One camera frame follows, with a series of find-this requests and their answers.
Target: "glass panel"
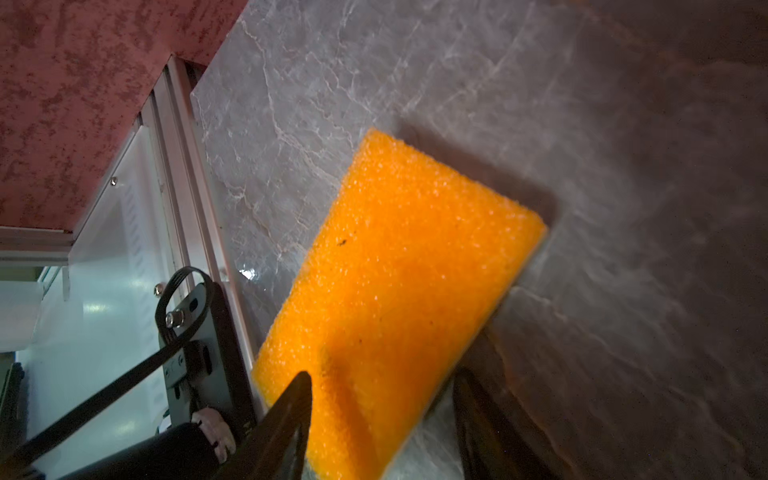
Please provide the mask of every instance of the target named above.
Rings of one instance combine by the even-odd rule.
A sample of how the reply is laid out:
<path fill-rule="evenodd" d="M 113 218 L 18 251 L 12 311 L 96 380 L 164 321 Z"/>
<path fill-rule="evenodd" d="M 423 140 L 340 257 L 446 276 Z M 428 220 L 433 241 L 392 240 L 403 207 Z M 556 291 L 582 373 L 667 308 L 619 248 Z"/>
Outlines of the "glass panel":
<path fill-rule="evenodd" d="M 42 300 L 32 345 L 17 355 L 29 385 L 28 438 L 158 348 L 153 290 L 172 272 L 145 127 L 112 183 Z M 158 370 L 35 466 L 58 478 L 118 452 L 152 436 L 166 409 Z"/>

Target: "gray marble countertop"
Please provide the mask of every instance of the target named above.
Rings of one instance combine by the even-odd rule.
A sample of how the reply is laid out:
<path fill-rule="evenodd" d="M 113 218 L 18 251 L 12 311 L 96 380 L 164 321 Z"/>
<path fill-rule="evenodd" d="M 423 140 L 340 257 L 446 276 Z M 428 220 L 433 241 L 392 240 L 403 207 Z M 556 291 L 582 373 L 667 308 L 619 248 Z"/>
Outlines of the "gray marble countertop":
<path fill-rule="evenodd" d="M 552 468 L 765 478 L 768 17 L 737 3 L 251 0 L 193 105 L 252 344 L 375 126 L 551 225 L 464 363 Z M 461 478 L 452 423 L 388 478 Z"/>

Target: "pink textured wall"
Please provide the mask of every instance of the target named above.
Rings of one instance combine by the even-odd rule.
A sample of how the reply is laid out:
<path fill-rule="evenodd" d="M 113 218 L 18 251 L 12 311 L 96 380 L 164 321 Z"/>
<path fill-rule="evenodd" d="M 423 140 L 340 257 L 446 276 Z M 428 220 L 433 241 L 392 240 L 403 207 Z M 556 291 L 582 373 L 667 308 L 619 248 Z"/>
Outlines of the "pink textured wall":
<path fill-rule="evenodd" d="M 246 0 L 2 0 L 0 225 L 71 230 L 171 53 L 206 64 Z"/>

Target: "sponge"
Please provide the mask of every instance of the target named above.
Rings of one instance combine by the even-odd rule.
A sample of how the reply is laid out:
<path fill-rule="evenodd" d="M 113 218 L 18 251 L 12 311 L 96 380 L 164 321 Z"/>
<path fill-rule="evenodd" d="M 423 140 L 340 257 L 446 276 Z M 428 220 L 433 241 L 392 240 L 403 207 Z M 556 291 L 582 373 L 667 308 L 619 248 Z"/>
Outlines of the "sponge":
<path fill-rule="evenodd" d="M 382 475 L 545 232 L 514 201 L 365 136 L 253 368 L 269 406 L 312 376 L 318 478 Z"/>

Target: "screw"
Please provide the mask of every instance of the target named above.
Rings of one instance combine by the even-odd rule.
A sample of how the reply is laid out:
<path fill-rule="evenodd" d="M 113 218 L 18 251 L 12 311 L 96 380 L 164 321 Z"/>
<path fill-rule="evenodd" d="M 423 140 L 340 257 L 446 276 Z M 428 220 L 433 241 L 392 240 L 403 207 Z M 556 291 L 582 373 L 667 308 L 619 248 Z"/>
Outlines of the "screw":
<path fill-rule="evenodd" d="M 184 325 L 187 316 L 183 310 L 173 310 L 165 314 L 165 326 L 169 329 Z"/>

